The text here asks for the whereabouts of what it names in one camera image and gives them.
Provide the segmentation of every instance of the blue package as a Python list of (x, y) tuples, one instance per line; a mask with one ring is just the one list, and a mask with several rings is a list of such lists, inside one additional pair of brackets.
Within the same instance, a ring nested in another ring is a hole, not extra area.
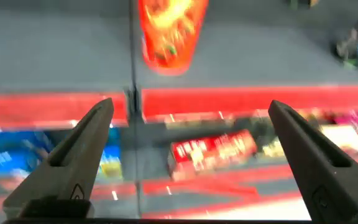
[(40, 163), (37, 152), (25, 145), (0, 149), (0, 176), (16, 173), (30, 173)]
[(0, 132), (0, 148), (10, 147), (19, 142), (28, 147), (45, 149), (48, 153), (53, 149), (53, 144), (42, 131), (4, 131)]
[(119, 146), (113, 145), (104, 148), (98, 173), (105, 177), (122, 178), (121, 149)]
[(110, 128), (106, 145), (119, 144), (119, 128)]

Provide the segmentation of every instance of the product packaging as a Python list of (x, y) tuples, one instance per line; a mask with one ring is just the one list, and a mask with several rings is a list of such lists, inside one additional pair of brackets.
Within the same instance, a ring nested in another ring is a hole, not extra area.
[(245, 162), (256, 152), (248, 130), (172, 144), (168, 166), (173, 180), (192, 178), (230, 164)]
[(146, 64), (164, 75), (190, 66), (208, 0), (139, 0)]

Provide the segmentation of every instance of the grocery item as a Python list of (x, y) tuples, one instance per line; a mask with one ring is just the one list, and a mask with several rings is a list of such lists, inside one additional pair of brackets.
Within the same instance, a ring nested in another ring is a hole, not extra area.
[(174, 180), (192, 178), (230, 164), (245, 162), (256, 152), (248, 130), (172, 144), (168, 166)]

